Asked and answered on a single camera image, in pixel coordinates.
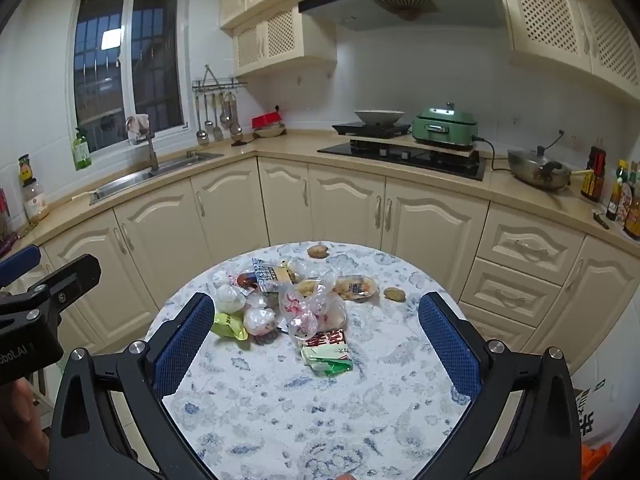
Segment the person's left hand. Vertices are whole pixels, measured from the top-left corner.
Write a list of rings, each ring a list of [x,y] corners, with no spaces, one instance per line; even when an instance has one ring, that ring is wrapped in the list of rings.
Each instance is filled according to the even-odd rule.
[[[25,378],[1,388],[1,423],[10,439],[36,469],[49,466],[50,438],[41,429],[34,393]]]

